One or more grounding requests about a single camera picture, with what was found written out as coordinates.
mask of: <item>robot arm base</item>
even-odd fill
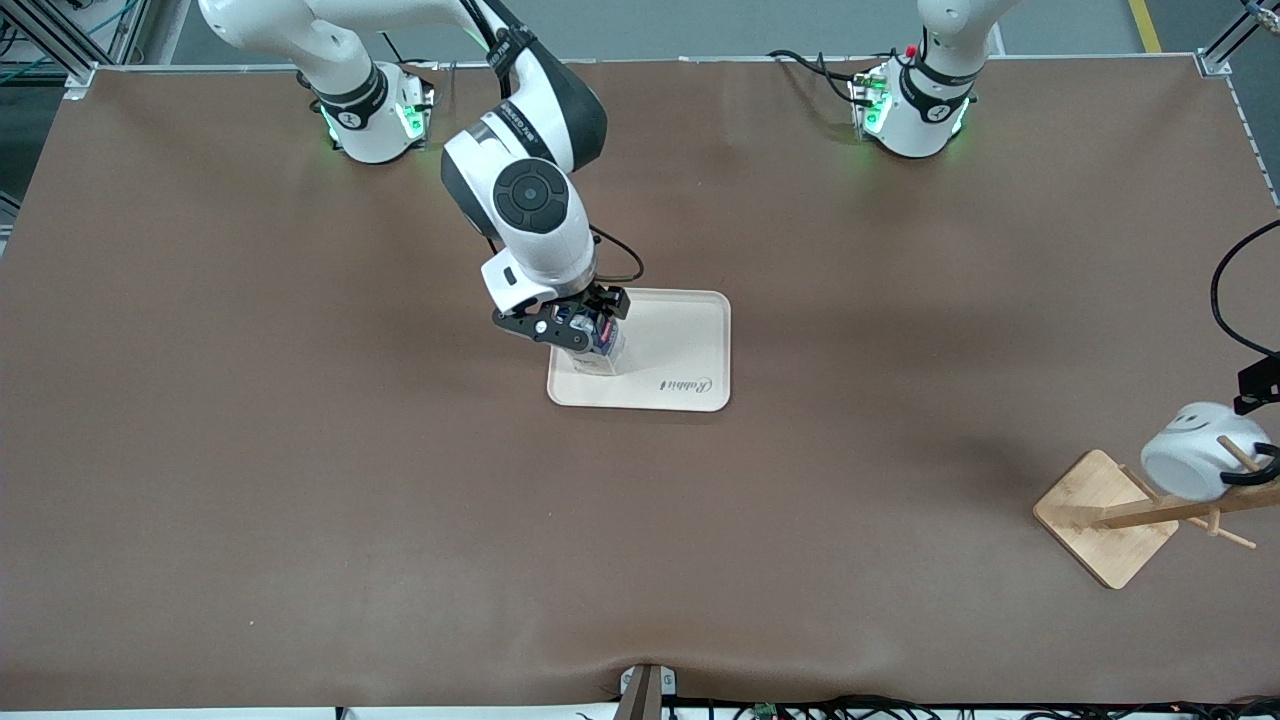
[[[422,78],[390,63],[374,68],[383,81],[365,97],[344,104],[316,94],[334,149],[367,164],[389,163],[425,145],[435,104],[435,88]]]
[[[957,88],[946,100],[925,99],[916,90],[916,104],[908,99],[911,87],[901,60],[873,68],[861,82],[849,83],[854,97],[854,127],[861,137],[873,137],[886,150],[904,158],[928,158],[941,151],[964,122],[970,105],[969,87]]]

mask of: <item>yellow floor line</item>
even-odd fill
[[[1147,53],[1161,53],[1160,37],[1156,36],[1156,26],[1151,22],[1147,0],[1129,0],[1129,10],[1133,13],[1133,22],[1138,24],[1142,49]]]

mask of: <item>table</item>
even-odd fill
[[[593,220],[646,286],[733,302],[722,413],[557,407],[547,350],[489,325],[436,174],[485,72],[431,74],[430,150],[387,167],[289,74],[64,104],[0,263],[0,707],[581,702],[637,661],[737,698],[1280,691],[1274,514],[1123,592],[1030,514],[1253,360],[1207,306],[1276,213],[1226,85],[993,61],[908,161],[794,65],[577,70],[612,124]],[[1224,279],[1271,343],[1276,259]]]

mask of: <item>white cup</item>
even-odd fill
[[[1236,415],[1226,405],[1192,402],[1142,448],[1142,469],[1169,495],[1194,502],[1217,500],[1230,487],[1222,482],[1222,473],[1248,473],[1217,442],[1220,436],[1226,436],[1258,465],[1267,464],[1267,459],[1254,451],[1254,443],[1270,445],[1271,439],[1257,423]]]

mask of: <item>black cable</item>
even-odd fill
[[[1271,350],[1270,347],[1258,345],[1257,342],[1253,342],[1252,340],[1235,332],[1235,328],[1229,325],[1226,320],[1222,319],[1222,309],[1219,306],[1219,299],[1217,299],[1219,282],[1222,279],[1222,272],[1226,270],[1226,266],[1231,263],[1231,259],[1235,258],[1235,255],[1240,250],[1244,250],[1251,242],[1267,234],[1268,232],[1276,228],[1280,228],[1280,220],[1271,220],[1270,223],[1249,233],[1248,237],[1245,237],[1240,242],[1236,242],[1235,246],[1233,246],[1230,250],[1226,251],[1226,255],[1222,256],[1222,260],[1219,261],[1217,268],[1213,270],[1213,279],[1208,284],[1208,302],[1210,302],[1210,309],[1213,311],[1213,322],[1217,323],[1217,327],[1222,328],[1222,332],[1229,334],[1231,340],[1239,342],[1240,345],[1248,347],[1249,350],[1261,352],[1267,357],[1280,360],[1280,352]]]
[[[754,702],[723,701],[709,698],[669,698],[663,702],[664,707],[705,707],[710,714],[708,720],[714,720],[717,707],[733,707],[737,711],[733,720],[742,719],[742,715],[756,707]],[[888,715],[897,720],[915,719],[916,714],[923,714],[928,720],[941,720],[941,716],[931,707],[910,701],[884,697],[884,696],[841,696],[823,702],[788,702],[773,703],[778,717],[812,717],[810,711],[819,711],[824,720],[865,720],[877,715]],[[1190,715],[1198,720],[1244,720],[1245,717],[1262,717],[1270,715],[1274,720],[1280,720],[1280,697],[1263,696],[1242,698],[1233,705],[1201,705],[1196,702],[1155,702],[1132,706],[1098,706],[1098,705],[961,705],[947,706],[948,710],[957,710],[957,720],[973,720],[977,710],[1000,710],[1009,714],[1014,710],[1028,708],[1030,712],[1018,716],[1016,714],[1004,715],[1016,720],[1124,720],[1138,712],[1164,712],[1176,715]],[[867,711],[856,714],[856,711]]]
[[[13,50],[14,42],[18,42],[18,26],[10,24],[6,18],[0,18],[0,44],[4,44],[4,50],[0,50],[0,55]]]
[[[800,54],[792,53],[791,50],[774,50],[773,53],[769,53],[769,58],[790,58],[796,63],[800,63],[806,70],[812,73],[817,73],[819,76],[831,76],[836,79],[842,79],[845,82],[854,79],[854,76],[851,74],[833,73],[829,69],[824,69],[827,63],[822,60],[822,53],[818,54],[818,63],[819,63],[818,65],[810,63]]]
[[[392,55],[396,55],[396,61],[403,65],[404,58],[399,54],[399,50],[396,49],[396,44],[392,42],[392,36],[387,35],[385,32],[379,32],[378,35],[381,35],[383,40],[387,41],[387,46],[392,49]]]
[[[602,231],[600,228],[595,225],[589,225],[589,227],[591,228],[591,232],[595,233],[596,242],[599,242],[599,238],[603,237],[604,240],[621,247],[623,252],[630,255],[631,259],[636,261],[636,272],[630,275],[596,275],[595,277],[596,281],[602,283],[628,283],[628,282],[635,282],[644,275],[644,260],[640,259],[640,255],[636,254],[635,250],[631,250],[631,247],[627,243]]]
[[[461,0],[462,8],[466,9],[467,14],[471,15],[471,22],[476,24],[480,31],[480,37],[484,38],[485,50],[493,50],[498,45],[498,38],[493,35],[493,28],[489,27],[489,20],[484,19],[484,14],[480,13],[480,8],[476,6],[475,0]],[[506,100],[511,97],[511,78],[507,76],[498,78],[498,94]]]
[[[822,53],[818,53],[818,64],[810,63],[809,60],[804,59],[796,53],[792,53],[791,50],[774,50],[773,53],[769,53],[769,58],[790,58],[796,63],[799,63],[804,69],[812,73],[818,73],[819,76],[827,78],[827,85],[831,86],[831,91],[835,92],[845,102],[850,102],[852,105],[858,105],[861,108],[870,108],[872,105],[867,100],[850,96],[847,92],[841,90],[838,85],[836,85],[837,79],[844,82],[851,82],[854,79],[854,76],[832,72],[832,69],[827,67],[827,60],[826,58],[822,56]]]

